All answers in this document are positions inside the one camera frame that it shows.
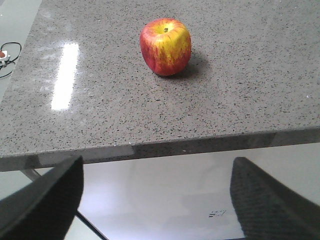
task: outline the white floor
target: white floor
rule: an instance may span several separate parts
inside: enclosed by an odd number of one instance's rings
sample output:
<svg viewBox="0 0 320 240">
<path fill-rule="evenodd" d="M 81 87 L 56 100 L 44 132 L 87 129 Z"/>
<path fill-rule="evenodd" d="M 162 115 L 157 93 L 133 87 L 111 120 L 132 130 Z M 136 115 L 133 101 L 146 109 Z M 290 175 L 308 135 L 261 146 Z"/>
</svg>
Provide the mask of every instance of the white floor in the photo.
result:
<svg viewBox="0 0 320 240">
<path fill-rule="evenodd" d="M 233 159 L 247 157 L 320 205 L 319 149 L 312 143 L 86 164 L 79 211 L 110 240 L 241 238 L 229 193 Z M 0 172 L 0 199 L 28 183 L 19 171 Z M 75 219 L 65 239 L 98 237 Z"/>
<path fill-rule="evenodd" d="M 0 1 L 0 46 L 8 42 L 25 44 L 28 33 L 38 12 L 42 0 L 1 0 Z M 19 47 L 8 45 L 8 53 L 15 57 L 19 54 Z M 0 76 L 9 73 L 13 64 L 0 70 Z M 10 83 L 10 76 L 0 78 L 0 103 Z"/>
</svg>

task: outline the electrical cable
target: electrical cable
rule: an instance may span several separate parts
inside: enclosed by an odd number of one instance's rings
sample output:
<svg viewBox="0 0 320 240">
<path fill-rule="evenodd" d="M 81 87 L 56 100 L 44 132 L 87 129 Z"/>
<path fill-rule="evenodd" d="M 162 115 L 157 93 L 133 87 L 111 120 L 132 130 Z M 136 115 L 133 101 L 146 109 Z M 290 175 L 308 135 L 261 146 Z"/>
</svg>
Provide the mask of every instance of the electrical cable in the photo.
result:
<svg viewBox="0 0 320 240">
<path fill-rule="evenodd" d="M 9 45 L 9 44 L 19 45 L 19 48 L 20 48 L 20 49 L 19 49 L 19 54 L 18 54 L 14 59 L 5 61 L 6 66 L 3 66 L 3 65 L 0 66 L 0 70 L 1 70 L 2 68 L 7 67 L 9 64 L 14 64 L 14 65 L 16 65 L 15 61 L 19 58 L 19 56 L 20 56 L 20 54 L 21 54 L 22 45 L 21 45 L 19 42 L 16 42 L 16 41 L 10 41 L 10 42 L 6 42 L 6 43 L 2 44 L 2 46 L 0 47 L 0 51 L 2 52 L 4 46 Z M 10 71 L 9 73 L 0 76 L 0 79 L 5 78 L 5 77 L 9 76 L 10 74 L 12 74 L 12 72 L 14 71 L 14 69 L 15 69 L 15 68 L 13 68 L 12 71 Z"/>
</svg>

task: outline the red apple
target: red apple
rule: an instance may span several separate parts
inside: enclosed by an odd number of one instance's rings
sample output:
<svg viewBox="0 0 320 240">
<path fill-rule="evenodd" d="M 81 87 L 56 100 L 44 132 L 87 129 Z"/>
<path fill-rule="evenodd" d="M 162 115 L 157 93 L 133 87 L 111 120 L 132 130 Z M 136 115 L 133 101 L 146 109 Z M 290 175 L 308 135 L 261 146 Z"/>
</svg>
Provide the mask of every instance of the red apple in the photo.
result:
<svg viewBox="0 0 320 240">
<path fill-rule="evenodd" d="M 173 18 L 149 22 L 140 34 L 140 47 L 146 64 L 161 76 L 181 72 L 191 57 L 189 31 Z"/>
</svg>

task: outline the speckled gray table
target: speckled gray table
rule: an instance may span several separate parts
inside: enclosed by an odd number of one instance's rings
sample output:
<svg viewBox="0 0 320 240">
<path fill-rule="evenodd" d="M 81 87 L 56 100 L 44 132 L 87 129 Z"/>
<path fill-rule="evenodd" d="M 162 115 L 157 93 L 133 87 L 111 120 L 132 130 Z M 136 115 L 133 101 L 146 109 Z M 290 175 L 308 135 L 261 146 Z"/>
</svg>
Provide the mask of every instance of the speckled gray table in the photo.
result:
<svg viewBox="0 0 320 240">
<path fill-rule="evenodd" d="M 43 0 L 0 105 L 0 163 L 87 163 L 320 141 L 317 0 Z M 182 73 L 140 53 L 181 20 Z"/>
</svg>

